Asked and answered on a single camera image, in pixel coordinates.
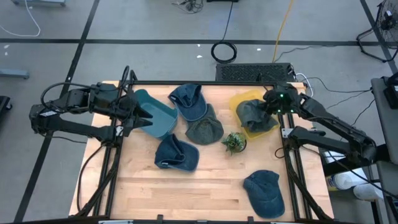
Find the blue cap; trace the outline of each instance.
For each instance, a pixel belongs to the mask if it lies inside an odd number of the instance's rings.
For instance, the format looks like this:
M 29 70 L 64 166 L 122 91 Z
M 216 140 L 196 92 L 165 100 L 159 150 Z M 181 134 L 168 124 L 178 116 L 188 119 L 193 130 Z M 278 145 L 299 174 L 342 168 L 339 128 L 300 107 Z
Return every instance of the blue cap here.
M 279 175 L 273 171 L 258 170 L 243 182 L 253 210 L 262 218 L 277 218 L 285 212 L 278 179 Z
M 192 172 L 197 168 L 198 162 L 198 149 L 179 141 L 174 134 L 167 136 L 155 153 L 155 164 L 161 169 L 172 168 Z
M 169 100 L 187 121 L 199 120 L 206 114 L 207 105 L 201 93 L 201 85 L 181 85 L 171 92 Z

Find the wooden table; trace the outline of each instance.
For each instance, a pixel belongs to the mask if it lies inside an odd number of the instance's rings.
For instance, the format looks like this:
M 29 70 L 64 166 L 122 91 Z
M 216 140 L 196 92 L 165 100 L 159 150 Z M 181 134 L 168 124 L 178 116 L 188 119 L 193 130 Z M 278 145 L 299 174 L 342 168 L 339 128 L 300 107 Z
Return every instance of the wooden table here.
M 302 83 L 294 85 L 299 91 L 304 91 Z M 175 85 L 135 85 L 133 89 L 145 89 L 151 96 L 173 108 L 174 105 L 167 96 L 176 87 Z M 202 93 L 207 103 L 213 105 L 217 118 L 223 124 L 224 137 L 232 131 L 241 131 L 229 110 L 229 99 L 235 94 L 254 89 L 265 92 L 261 86 L 202 86 Z M 110 122 L 106 116 L 94 115 L 93 126 L 110 125 Z M 297 115 L 294 115 L 294 122 L 296 126 L 312 127 L 311 122 L 302 120 Z M 186 130 L 186 121 L 179 117 L 174 133 L 179 140 L 193 144 L 186 137 Z M 165 220 L 245 221 L 248 216 L 254 217 L 255 221 L 264 220 L 254 213 L 242 184 L 243 179 L 254 171 L 265 169 L 280 175 L 279 187 L 285 203 L 285 213 L 276 220 L 294 221 L 285 161 L 274 155 L 275 150 L 282 146 L 278 129 L 248 141 L 246 150 L 233 156 L 225 151 L 225 145 L 220 142 L 208 146 L 194 144 L 200 152 L 200 160 L 194 173 L 159 169 L 154 164 L 159 144 L 158 139 L 140 129 L 133 130 L 128 138 L 124 138 L 111 218 L 153 220 L 158 214 L 163 214 Z M 89 139 L 83 161 L 99 145 L 97 140 Z M 103 149 L 90 161 L 83 173 L 81 206 L 87 202 L 98 186 L 104 151 Z M 305 150 L 300 152 L 308 191 L 325 213 L 333 217 L 319 156 Z M 298 188 L 296 193 L 301 217 L 305 217 Z M 105 190 L 100 214 L 104 213 L 107 194 Z M 76 212 L 75 192 L 70 214 Z

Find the concrete floor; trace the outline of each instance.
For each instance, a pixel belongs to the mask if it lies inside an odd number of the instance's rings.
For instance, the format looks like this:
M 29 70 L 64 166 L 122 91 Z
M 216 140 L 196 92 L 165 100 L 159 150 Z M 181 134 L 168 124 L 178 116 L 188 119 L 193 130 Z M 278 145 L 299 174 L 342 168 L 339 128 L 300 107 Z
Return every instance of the concrete floor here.
M 366 0 L 376 16 L 380 0 Z M 67 7 L 33 5 L 33 16 L 42 33 L 36 39 L 79 39 L 94 0 L 68 0 Z M 226 39 L 275 40 L 289 0 L 241 0 L 234 4 Z M 0 2 L 0 25 L 19 34 L 35 34 L 36 29 L 25 7 Z M 230 3 L 205 3 L 202 12 L 184 14 L 165 0 L 100 0 L 88 39 L 220 39 L 228 18 Z M 294 3 L 281 40 L 353 41 L 370 28 L 358 0 L 298 0 Z M 43 143 L 43 137 L 30 128 L 30 107 L 39 103 L 44 88 L 63 82 L 78 44 L 8 43 L 15 38 L 0 30 L 0 68 L 26 69 L 30 79 L 0 78 L 0 95 L 12 98 L 13 109 L 0 129 L 0 223 L 13 222 L 30 174 Z M 374 34 L 367 41 L 377 41 Z M 280 45 L 279 53 L 296 45 Z M 125 65 L 140 80 L 214 80 L 216 62 L 211 45 L 201 44 L 85 44 L 73 82 L 92 84 L 118 80 Z M 237 45 L 235 63 L 271 62 L 273 45 Z M 380 47 L 366 47 L 383 56 Z M 229 57 L 230 49 L 220 46 L 216 54 Z M 365 90 L 370 79 L 392 75 L 387 63 L 369 58 L 357 46 L 324 47 L 285 54 L 279 62 L 290 62 L 296 72 L 321 78 L 334 90 Z M 311 80 L 314 98 L 325 106 L 351 96 L 330 93 L 317 80 Z M 60 88 L 48 93 L 58 98 Z M 373 99 L 365 93 L 330 112 L 352 123 Z M 67 116 L 90 124 L 92 116 Z M 373 104 L 356 127 L 367 132 L 378 144 L 384 143 Z M 35 186 L 24 220 L 67 217 L 75 190 L 85 146 L 53 139 Z M 372 223 L 370 203 L 346 197 L 352 192 L 331 194 L 335 217 L 346 222 Z

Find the yellow cable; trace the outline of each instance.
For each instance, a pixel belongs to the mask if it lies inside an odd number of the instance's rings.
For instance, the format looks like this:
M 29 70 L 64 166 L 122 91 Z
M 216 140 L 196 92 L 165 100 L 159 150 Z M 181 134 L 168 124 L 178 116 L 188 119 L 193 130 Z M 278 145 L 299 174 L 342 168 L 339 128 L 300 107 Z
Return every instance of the yellow cable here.
M 293 2 L 294 2 L 294 0 L 290 0 L 289 8 L 287 9 L 287 12 L 286 12 L 286 14 L 285 14 L 284 20 L 283 20 L 283 22 L 282 22 L 282 25 L 280 25 L 278 37 L 276 38 L 275 49 L 274 49 L 274 56 L 272 57 L 272 63 L 275 62 L 275 57 L 276 57 L 276 53 L 277 53 L 277 49 L 278 49 L 278 43 L 279 43 L 280 34 L 282 33 L 282 29 L 283 29 L 284 26 L 285 26 L 287 16 L 289 15 L 290 10 L 292 9 Z

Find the potted plant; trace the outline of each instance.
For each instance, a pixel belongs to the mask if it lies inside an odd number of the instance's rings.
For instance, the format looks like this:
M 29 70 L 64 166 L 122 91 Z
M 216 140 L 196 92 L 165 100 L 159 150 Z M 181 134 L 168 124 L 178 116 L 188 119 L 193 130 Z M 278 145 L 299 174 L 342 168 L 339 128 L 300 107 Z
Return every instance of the potted plant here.
M 226 150 L 230 151 L 232 155 L 243 151 L 248 142 L 243 133 L 231 133 L 221 143 L 226 145 Z

